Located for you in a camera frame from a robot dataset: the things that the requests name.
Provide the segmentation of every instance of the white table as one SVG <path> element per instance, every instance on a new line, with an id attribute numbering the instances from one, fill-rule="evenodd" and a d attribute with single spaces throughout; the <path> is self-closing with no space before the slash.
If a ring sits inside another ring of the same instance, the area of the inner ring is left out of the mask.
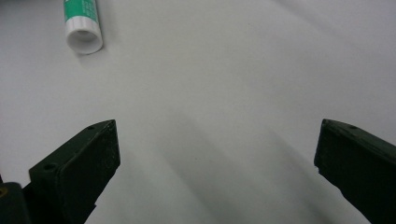
<path id="1" fill-rule="evenodd" d="M 0 1 L 0 173 L 116 119 L 121 167 L 87 223 L 368 223 L 313 165 L 322 119 L 395 144 L 396 2 Z"/>

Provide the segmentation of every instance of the glue stick cap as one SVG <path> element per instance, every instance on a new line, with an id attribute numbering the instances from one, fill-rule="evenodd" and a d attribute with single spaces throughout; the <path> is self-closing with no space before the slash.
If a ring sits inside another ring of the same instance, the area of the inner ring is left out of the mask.
<path id="1" fill-rule="evenodd" d="M 82 16 L 67 20 L 66 42 L 73 51 L 81 54 L 95 53 L 103 46 L 98 23 Z"/>

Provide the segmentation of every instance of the screw hole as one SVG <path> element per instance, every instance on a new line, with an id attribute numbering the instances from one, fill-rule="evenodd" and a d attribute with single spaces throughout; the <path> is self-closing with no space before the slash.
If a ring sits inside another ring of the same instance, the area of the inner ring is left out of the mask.
<path id="1" fill-rule="evenodd" d="M 0 188 L 0 198 L 6 195 L 7 193 L 8 193 L 8 189 Z"/>
<path id="2" fill-rule="evenodd" d="M 51 171 L 54 170 L 58 165 L 55 163 L 50 163 L 44 166 L 44 170 Z"/>

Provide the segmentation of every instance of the glue stick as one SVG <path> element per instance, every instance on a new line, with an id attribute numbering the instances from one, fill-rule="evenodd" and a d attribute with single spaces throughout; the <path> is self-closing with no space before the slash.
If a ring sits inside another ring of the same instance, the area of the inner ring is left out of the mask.
<path id="1" fill-rule="evenodd" d="M 77 53 L 91 54 L 103 46 L 95 0 L 64 0 L 67 45 Z"/>

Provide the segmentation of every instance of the green label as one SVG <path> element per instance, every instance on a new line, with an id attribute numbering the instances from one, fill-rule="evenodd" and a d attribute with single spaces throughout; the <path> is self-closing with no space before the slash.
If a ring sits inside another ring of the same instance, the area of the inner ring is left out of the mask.
<path id="1" fill-rule="evenodd" d="M 98 22 L 95 0 L 64 0 L 64 20 L 83 16 Z"/>

